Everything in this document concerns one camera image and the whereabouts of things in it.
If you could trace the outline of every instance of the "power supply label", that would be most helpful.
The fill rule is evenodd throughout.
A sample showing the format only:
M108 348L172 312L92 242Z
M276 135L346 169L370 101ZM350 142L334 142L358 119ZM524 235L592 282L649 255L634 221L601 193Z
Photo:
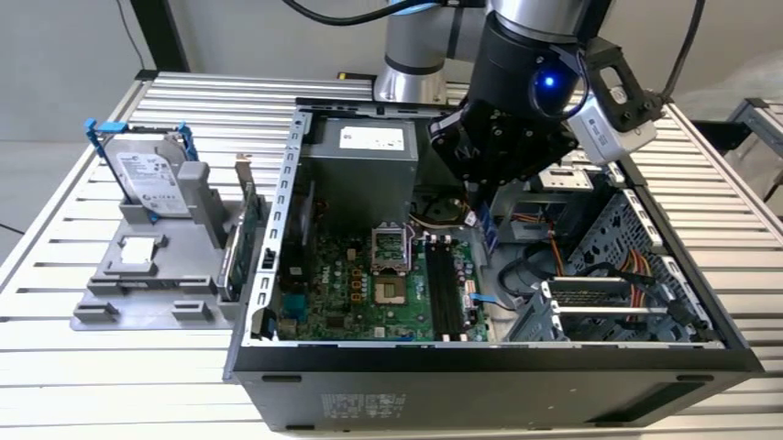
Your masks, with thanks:
M405 132L402 128L344 126L340 130L340 148L404 151Z

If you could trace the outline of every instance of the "gray wall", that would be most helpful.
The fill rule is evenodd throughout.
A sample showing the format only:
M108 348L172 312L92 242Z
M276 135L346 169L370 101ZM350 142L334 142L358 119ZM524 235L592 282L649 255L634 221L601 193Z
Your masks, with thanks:
M385 2L302 3L324 14L353 15ZM194 72L333 78L338 71L372 73L381 66L382 20L324 27L278 0L170 0L170 7ZM665 80L690 7L689 0L614 2L602 34L624 46L645 87L660 87ZM152 65L132 11L125 10ZM780 0L706 2L680 96L712 87L718 100L718 84L743 64L783 50L775 31L780 17ZM81 140L84 118L108 114L138 69L113 0L0 0L0 62L0 140ZM449 79L469 78L469 64L450 62L446 69ZM779 84L761 79L748 92L776 90ZM725 105L735 105L735 95L728 100Z
M184 47L201 72L244 76L333 78L338 71L377 72L385 23L325 27L277 0L170 0ZM345 16L382 0L301 0L326 15ZM660 88L678 51L692 0L616 0L601 35L624 47L644 87ZM709 0L677 92L724 81L744 63L783 50L781 0ZM450 62L448 78L466 81L470 66ZM769 84L769 91L777 84Z
M84 119L109 115L140 68L113 0L0 0L0 65L0 141L82 140Z
M334 78L377 73L385 20L328 27L280 0L169 0L184 50L198 72L285 78ZM344 17L382 7L385 0L301 0L318 13ZM449 78L465 81L470 65L449 62Z

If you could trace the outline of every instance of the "blue drive bracket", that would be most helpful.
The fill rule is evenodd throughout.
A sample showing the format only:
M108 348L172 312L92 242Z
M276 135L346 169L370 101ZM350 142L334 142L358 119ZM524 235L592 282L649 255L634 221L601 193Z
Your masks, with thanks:
M102 128L106 124L110 124L110 125L106 126L108 131L104 132ZM100 139L97 138L98 134L102 134L102 133L117 134L117 133L124 133L125 130L126 130L126 123L124 123L124 122L104 122L100 125L98 130L96 130L96 119L94 118L90 117L84 122L84 133L86 134L86 138L89 139L89 143L93 145L93 147L96 149L97 156L106 161L106 166L109 167L110 175L113 176L113 179L117 181L117 185L120 185L120 190L122 190L122 196L125 198L124 203L130 204L130 196L126 193L125 187L122 186L122 182L120 181L120 176L117 176L117 171L113 169L113 167L110 165L110 161L106 158L106 150L102 148L102 144L100 143Z
M86 121L84 122L84 133L86 135L86 138L89 139L89 143L92 144L92 146L96 149L97 156L101 159L104 159L106 162L106 166L109 167L110 175L113 176L113 179L117 181L117 184L120 185L120 190L122 191L122 196L125 197L125 199L124 199L125 204L132 204L130 196L126 192L125 187L122 186L122 182L120 181L118 174L117 174L116 170L113 169L113 166L110 165L109 158L106 158L106 150L104 149L104 144L100 141L101 137L104 137L104 139L108 140L110 138L110 136L120 135L122 133L169 134L170 132L176 132L182 137L184 156L185 156L186 160L193 160L193 161L198 160L198 152L196 151L196 146L193 144L193 132L190 131L190 127L186 126L186 124L184 122L180 122L180 124L173 129L157 128L157 127L152 128L152 127L145 127L145 126L130 126L124 121L106 121L102 124L100 124L100 126L97 128L96 128L96 124L97 124L97 122L92 117L89 119L86 119ZM157 214L150 211L148 212L148 214L149 214L149 220L152 221L152 223L154 223L158 218Z

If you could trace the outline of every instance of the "motherboard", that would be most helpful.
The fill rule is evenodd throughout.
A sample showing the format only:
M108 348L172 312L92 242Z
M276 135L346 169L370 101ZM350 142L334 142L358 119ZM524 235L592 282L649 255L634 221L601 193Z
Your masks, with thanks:
M282 298L282 339L486 340L482 312L469 301L469 293L478 294L469 245L424 241L400 231L313 239L308 288ZM433 260L436 248L441 255ZM438 331L444 319L457 329L446 336Z

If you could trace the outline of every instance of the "ram slot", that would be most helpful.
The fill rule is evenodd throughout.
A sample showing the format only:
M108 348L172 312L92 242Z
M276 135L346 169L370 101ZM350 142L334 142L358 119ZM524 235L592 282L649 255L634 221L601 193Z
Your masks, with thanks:
M457 341L462 333L462 311L449 245L428 243L425 257L434 334L441 340Z

